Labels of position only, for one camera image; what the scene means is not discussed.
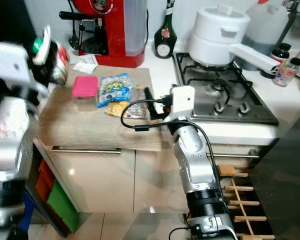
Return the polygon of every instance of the coffee machine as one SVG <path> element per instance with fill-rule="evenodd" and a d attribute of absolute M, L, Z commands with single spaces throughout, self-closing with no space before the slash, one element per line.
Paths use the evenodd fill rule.
<path fill-rule="evenodd" d="M 61 11 L 63 20 L 79 20 L 79 37 L 70 45 L 79 55 L 94 54 L 98 64 L 136 68 L 145 59 L 147 0 L 72 0 L 80 11 Z M 91 34 L 83 40 L 83 34 Z"/>

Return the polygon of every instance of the kitchen cabinet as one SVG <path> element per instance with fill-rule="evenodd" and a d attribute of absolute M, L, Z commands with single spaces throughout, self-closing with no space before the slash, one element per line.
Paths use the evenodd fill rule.
<path fill-rule="evenodd" d="M 214 154 L 248 155 L 250 145 L 212 145 Z M 247 167 L 253 161 L 248 157 L 217 157 L 216 164 Z M 135 155 L 135 213 L 182 213 L 188 209 L 183 191 L 178 161 L 170 146 L 161 152 L 136 151 Z"/>
<path fill-rule="evenodd" d="M 54 152 L 46 147 L 46 152 L 80 212 L 133 212 L 134 150 L 123 149 L 120 154 L 87 153 L 78 148 Z"/>

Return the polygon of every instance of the stainless steel cooktop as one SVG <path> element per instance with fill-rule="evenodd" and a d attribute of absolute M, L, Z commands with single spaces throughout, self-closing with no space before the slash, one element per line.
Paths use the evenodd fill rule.
<path fill-rule="evenodd" d="M 191 119 L 278 125 L 279 122 L 253 89 L 253 83 L 233 63 L 207 67 L 188 53 L 173 53 L 180 86 L 195 88 Z"/>

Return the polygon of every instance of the pot lid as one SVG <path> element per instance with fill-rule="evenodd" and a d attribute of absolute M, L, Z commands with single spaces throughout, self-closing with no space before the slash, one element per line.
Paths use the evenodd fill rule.
<path fill-rule="evenodd" d="M 211 20 L 222 22 L 245 23 L 250 21 L 250 17 L 246 13 L 234 10 L 232 6 L 221 3 L 218 6 L 203 7 L 198 13 Z"/>

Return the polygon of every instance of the white countertop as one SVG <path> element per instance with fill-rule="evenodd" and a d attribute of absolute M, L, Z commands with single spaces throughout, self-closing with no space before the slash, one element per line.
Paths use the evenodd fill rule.
<path fill-rule="evenodd" d="M 145 60 L 140 68 L 149 68 L 154 98 L 168 95 L 172 84 L 177 84 L 174 61 L 157 58 L 151 48 L 145 50 Z M 214 123 L 197 121 L 212 143 L 266 146 L 281 138 L 300 117 L 300 80 L 294 78 L 287 87 L 272 83 L 258 71 L 243 71 L 253 89 L 279 120 L 279 126 L 249 123 Z"/>

